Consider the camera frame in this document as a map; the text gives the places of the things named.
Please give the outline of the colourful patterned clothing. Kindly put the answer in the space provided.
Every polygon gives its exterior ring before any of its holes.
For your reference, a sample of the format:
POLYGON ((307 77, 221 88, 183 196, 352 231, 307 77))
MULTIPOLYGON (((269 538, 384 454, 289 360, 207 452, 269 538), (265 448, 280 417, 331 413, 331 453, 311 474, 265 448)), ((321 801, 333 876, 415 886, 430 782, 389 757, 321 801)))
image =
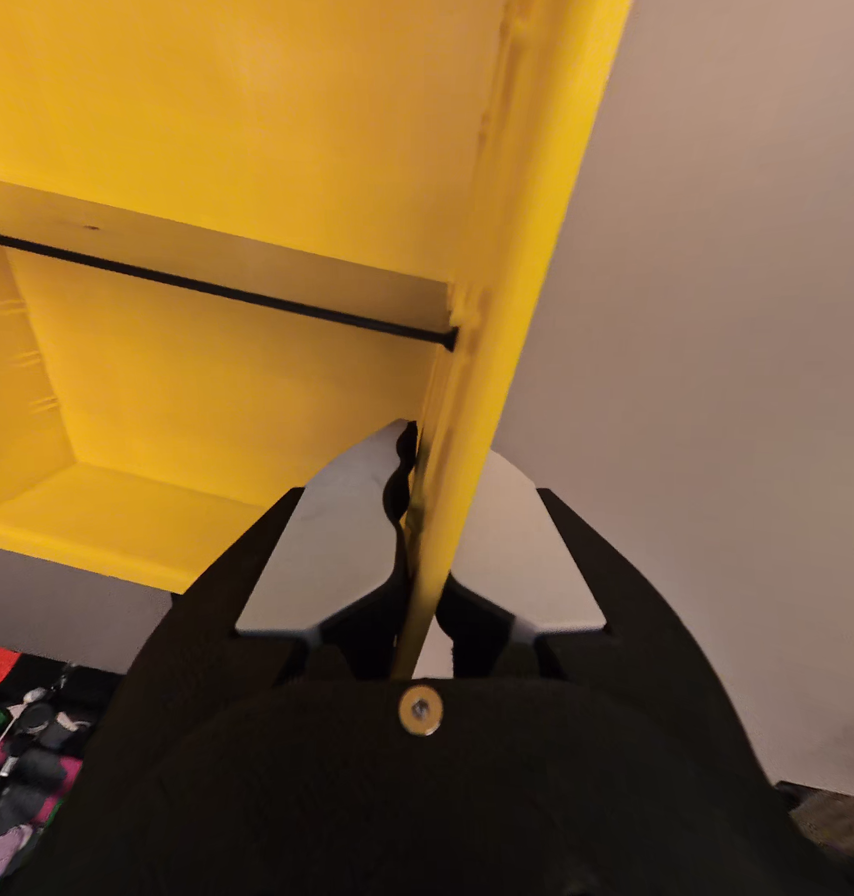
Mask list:
POLYGON ((122 679, 0 647, 0 890, 73 789, 122 679))

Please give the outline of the black bin divider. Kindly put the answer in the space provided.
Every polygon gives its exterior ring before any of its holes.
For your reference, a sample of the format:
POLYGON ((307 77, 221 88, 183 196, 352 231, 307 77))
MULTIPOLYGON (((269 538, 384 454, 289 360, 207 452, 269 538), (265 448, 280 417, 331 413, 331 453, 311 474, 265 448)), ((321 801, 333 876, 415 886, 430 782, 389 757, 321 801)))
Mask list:
POLYGON ((431 343, 444 350, 455 351, 459 329, 451 327, 444 331, 429 330, 409 324, 380 320, 365 315, 356 315, 329 308, 308 305, 302 302, 270 297, 261 293, 229 287, 208 281, 197 280, 173 273, 157 271, 135 264, 105 259, 96 255, 71 251, 53 245, 43 244, 23 238, 0 234, 0 247, 44 257, 63 263, 70 263, 100 272, 118 274, 131 279, 155 283, 166 287, 180 288, 210 297, 221 297, 246 305, 267 308, 313 320, 336 323, 359 330, 367 330, 391 335, 415 342, 431 343))

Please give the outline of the yellow plastic bin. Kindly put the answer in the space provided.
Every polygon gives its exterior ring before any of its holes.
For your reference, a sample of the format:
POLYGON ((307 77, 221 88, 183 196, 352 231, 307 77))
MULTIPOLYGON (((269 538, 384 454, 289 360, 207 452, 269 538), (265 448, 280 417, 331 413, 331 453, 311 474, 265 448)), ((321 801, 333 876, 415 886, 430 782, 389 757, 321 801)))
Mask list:
POLYGON ((182 594, 410 420, 404 559, 326 644, 412 671, 631 6, 0 2, 0 234, 459 329, 0 247, 0 549, 182 594))

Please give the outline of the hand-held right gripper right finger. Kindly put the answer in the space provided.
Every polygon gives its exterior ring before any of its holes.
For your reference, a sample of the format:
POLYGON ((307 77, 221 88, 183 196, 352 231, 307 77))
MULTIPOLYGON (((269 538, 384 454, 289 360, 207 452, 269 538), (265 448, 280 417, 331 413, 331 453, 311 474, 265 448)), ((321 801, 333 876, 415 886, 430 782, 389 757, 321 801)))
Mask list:
POLYGON ((607 624, 538 487, 494 451, 479 476, 437 621, 449 637, 595 633, 607 624))

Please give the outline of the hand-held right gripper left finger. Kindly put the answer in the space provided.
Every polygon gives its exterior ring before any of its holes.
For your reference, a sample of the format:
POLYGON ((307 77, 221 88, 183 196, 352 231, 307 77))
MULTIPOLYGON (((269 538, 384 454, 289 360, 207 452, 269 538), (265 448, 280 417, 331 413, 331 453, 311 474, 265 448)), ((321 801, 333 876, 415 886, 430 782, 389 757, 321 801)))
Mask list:
POLYGON ((235 624, 244 637, 324 644, 329 629, 387 585, 404 559, 391 483, 407 487, 418 428, 394 420, 336 456, 303 487, 235 624))

